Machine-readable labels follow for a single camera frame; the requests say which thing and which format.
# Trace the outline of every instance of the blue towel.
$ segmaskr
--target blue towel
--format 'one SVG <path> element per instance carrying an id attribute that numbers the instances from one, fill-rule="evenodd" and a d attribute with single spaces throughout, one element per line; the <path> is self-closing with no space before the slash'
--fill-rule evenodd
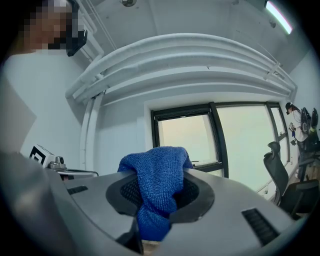
<path id="1" fill-rule="evenodd" d="M 137 220 L 143 240 L 161 241 L 169 232 L 169 214 L 177 210 L 173 195 L 183 189 L 183 168 L 193 169 L 183 147 L 156 147 L 121 160 L 118 172 L 137 172 L 143 199 Z"/>

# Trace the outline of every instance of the person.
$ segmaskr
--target person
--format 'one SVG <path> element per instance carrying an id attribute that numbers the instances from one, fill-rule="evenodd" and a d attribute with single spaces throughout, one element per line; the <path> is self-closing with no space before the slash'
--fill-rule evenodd
<path id="1" fill-rule="evenodd" d="M 32 13 L 27 13 L 17 37 L 7 52 L 5 59 L 12 55 L 34 53 L 48 49 L 55 40 L 66 34 L 68 19 L 72 19 L 69 0 L 42 1 Z"/>
<path id="2" fill-rule="evenodd" d="M 308 135 L 306 133 L 303 133 L 301 130 L 302 122 L 301 122 L 301 110 L 293 105 L 291 102 L 288 102 L 285 105 L 285 109 L 287 111 L 287 115 L 292 114 L 293 115 L 293 121 L 292 121 L 292 128 L 291 130 L 295 132 L 295 139 L 297 141 L 297 145 L 299 148 L 299 160 L 298 162 L 301 163 L 305 160 L 305 147 Z M 301 175 L 303 173 L 303 167 L 299 167 L 297 172 L 295 173 L 295 177 L 297 179 L 301 178 Z"/>

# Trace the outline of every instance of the office chair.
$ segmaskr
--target office chair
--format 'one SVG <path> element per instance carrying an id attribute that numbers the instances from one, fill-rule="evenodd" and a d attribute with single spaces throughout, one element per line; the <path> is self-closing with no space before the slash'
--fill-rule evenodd
<path id="1" fill-rule="evenodd" d="M 280 144 L 273 141 L 268 147 L 271 152 L 264 155 L 263 163 L 276 186 L 274 203 L 294 219 L 299 218 L 296 213 L 310 213 L 320 195 L 319 181 L 312 179 L 287 187 L 289 176 L 279 156 Z"/>

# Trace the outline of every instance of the white wall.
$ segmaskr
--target white wall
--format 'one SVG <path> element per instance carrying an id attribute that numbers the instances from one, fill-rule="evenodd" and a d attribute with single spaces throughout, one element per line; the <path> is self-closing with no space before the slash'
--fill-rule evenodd
<path id="1" fill-rule="evenodd" d="M 95 144 L 94 170 L 100 175 L 115 173 L 128 154 L 153 148 L 150 110 L 161 110 L 208 102 L 280 101 L 271 95 L 244 92 L 201 92 L 183 88 L 156 91 L 121 100 L 100 108 Z"/>
<path id="2" fill-rule="evenodd" d="M 298 108 L 306 107 L 310 114 L 315 108 L 320 114 L 320 63 L 313 49 L 307 52 L 290 76 L 298 85 L 293 104 Z"/>
<path id="3" fill-rule="evenodd" d="M 63 156 L 67 167 L 79 168 L 85 107 L 66 100 L 65 91 L 83 71 L 65 52 L 11 56 L 1 75 L 0 149 L 28 157 L 39 144 Z"/>

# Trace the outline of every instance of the gray surface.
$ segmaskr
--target gray surface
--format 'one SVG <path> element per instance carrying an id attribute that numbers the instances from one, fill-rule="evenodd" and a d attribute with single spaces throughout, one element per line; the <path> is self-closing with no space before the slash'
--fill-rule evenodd
<path id="1" fill-rule="evenodd" d="M 69 195 L 59 174 L 53 170 L 47 172 L 56 206 L 77 246 L 78 256 L 138 255 L 116 243 L 90 221 Z"/>
<path id="2" fill-rule="evenodd" d="M 0 73 L 0 117 L 0 150 L 20 152 L 37 116 L 20 98 L 4 73 Z"/>
<path id="3" fill-rule="evenodd" d="M 280 208 L 238 182 L 197 170 L 185 171 L 206 181 L 213 188 L 214 204 L 196 222 L 173 224 L 155 250 L 155 256 L 232 256 L 253 253 L 261 248 L 261 244 L 241 213 L 247 209 L 257 208 L 279 233 L 293 223 Z M 110 239 L 128 231 L 132 218 L 117 214 L 106 199 L 108 186 L 132 173 L 120 172 L 65 183 L 58 180 L 60 177 L 54 173 L 54 196 L 70 233 L 81 248 L 79 254 L 134 255 Z M 85 185 L 88 190 L 71 197 L 65 185 L 67 188 Z"/>
<path id="4" fill-rule="evenodd" d="M 42 166 L 21 154 L 1 152 L 0 166 L 1 196 L 26 236 L 52 255 L 75 256 L 75 242 L 56 207 L 47 173 Z M 11 218 L 3 219 L 3 224 L 6 221 L 12 224 Z M 18 231 L 17 235 L 17 246 L 20 246 L 22 233 Z"/>
<path id="5" fill-rule="evenodd" d="M 107 201 L 107 188 L 112 183 L 131 174 L 134 174 L 134 172 L 126 171 L 94 178 L 65 181 L 65 186 L 68 189 L 78 186 L 86 186 L 88 188 L 88 190 L 73 194 L 72 198 L 97 226 L 114 239 L 130 231 L 133 217 L 116 212 Z"/>
<path id="6" fill-rule="evenodd" d="M 236 181 L 197 170 L 185 171 L 212 187 L 213 206 L 196 222 L 173 224 L 154 256 L 232 256 L 259 249 L 258 239 L 241 214 L 251 208 L 257 208 L 278 232 L 293 223 L 280 208 Z"/>

